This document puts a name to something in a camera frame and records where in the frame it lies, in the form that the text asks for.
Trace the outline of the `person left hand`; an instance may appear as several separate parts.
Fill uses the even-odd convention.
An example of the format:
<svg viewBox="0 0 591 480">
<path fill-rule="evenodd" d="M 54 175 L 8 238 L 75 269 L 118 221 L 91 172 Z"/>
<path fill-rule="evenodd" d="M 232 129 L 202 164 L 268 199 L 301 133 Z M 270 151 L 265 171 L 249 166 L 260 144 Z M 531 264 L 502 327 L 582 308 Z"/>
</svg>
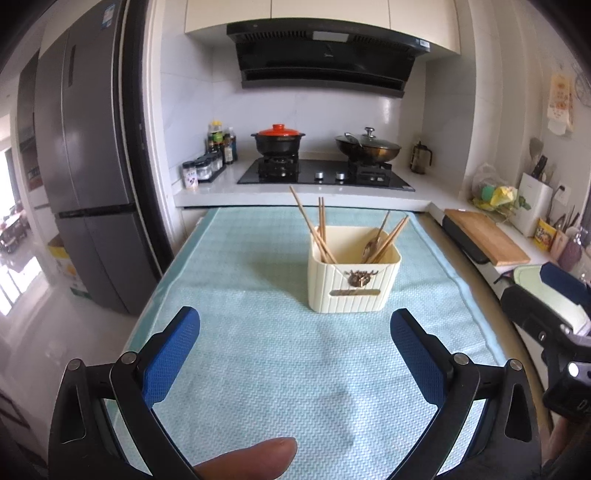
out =
<svg viewBox="0 0 591 480">
<path fill-rule="evenodd" d="M 274 438 L 239 449 L 193 467 L 201 479 L 277 479 L 297 455 L 294 437 Z"/>
</svg>

